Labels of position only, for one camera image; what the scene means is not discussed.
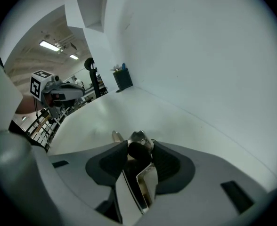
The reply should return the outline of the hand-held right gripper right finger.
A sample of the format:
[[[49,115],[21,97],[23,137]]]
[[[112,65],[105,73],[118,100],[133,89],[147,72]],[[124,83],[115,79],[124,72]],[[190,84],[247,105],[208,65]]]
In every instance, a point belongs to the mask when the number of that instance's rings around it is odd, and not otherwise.
[[[155,202],[140,226],[249,226],[277,195],[209,153],[155,142],[152,155]]]

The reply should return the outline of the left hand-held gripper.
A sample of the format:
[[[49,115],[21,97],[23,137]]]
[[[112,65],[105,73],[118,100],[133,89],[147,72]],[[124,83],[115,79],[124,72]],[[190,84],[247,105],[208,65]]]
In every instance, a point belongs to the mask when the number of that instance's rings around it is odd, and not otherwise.
[[[76,100],[85,94],[85,90],[71,83],[62,83],[58,75],[38,70],[31,75],[30,93],[34,97],[35,111],[38,112],[38,101],[49,110],[52,118],[60,116],[59,110],[63,101]]]

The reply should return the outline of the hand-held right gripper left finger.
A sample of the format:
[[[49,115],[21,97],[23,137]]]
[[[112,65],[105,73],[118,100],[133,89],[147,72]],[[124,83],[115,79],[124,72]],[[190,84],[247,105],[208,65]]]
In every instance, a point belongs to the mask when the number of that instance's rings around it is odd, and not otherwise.
[[[65,185],[86,205],[122,223],[116,182],[128,155],[126,141],[89,150],[49,156]]]

